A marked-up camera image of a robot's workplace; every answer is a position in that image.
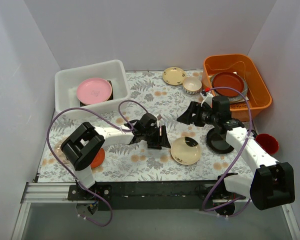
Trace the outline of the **cream plate with black mark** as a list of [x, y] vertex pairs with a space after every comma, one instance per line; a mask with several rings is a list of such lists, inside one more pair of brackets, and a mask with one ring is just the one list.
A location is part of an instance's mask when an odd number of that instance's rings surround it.
[[176, 162], [189, 166], [199, 161], [202, 149], [195, 139], [180, 137], [172, 143], [170, 153]]

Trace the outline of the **small cream floral plate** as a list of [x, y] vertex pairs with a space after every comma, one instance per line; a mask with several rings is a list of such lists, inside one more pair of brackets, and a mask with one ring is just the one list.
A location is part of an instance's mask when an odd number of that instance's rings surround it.
[[187, 73], [179, 67], [169, 67], [163, 71], [162, 79], [165, 83], [178, 86], [187, 78]]

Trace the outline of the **black round plate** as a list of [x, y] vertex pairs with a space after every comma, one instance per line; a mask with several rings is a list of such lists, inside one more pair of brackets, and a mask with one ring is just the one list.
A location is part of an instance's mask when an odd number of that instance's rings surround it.
[[217, 133], [215, 128], [208, 131], [206, 144], [217, 154], [229, 154], [234, 150], [234, 148], [226, 142], [226, 135]]

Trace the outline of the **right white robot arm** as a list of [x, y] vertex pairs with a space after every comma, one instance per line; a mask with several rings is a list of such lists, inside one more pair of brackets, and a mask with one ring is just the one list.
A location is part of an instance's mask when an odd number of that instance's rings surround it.
[[225, 96], [215, 96], [212, 103], [192, 101], [177, 118], [179, 123], [197, 127], [212, 125], [217, 134], [237, 151], [253, 172], [253, 178], [239, 174], [221, 175], [208, 192], [215, 191], [222, 199], [233, 193], [251, 200], [259, 210], [266, 210], [295, 201], [294, 170], [288, 162], [279, 162], [250, 137], [243, 123], [232, 117], [230, 102]]

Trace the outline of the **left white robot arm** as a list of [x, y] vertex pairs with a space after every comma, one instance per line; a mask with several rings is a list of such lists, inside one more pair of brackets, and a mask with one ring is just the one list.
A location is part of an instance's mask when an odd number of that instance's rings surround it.
[[85, 200], [96, 196], [96, 183], [91, 164], [100, 149], [113, 145], [133, 145], [145, 141], [149, 149], [171, 147], [167, 129], [150, 113], [119, 127], [96, 127], [82, 123], [62, 144], [61, 151], [71, 163], [76, 181], [81, 184], [79, 194]]

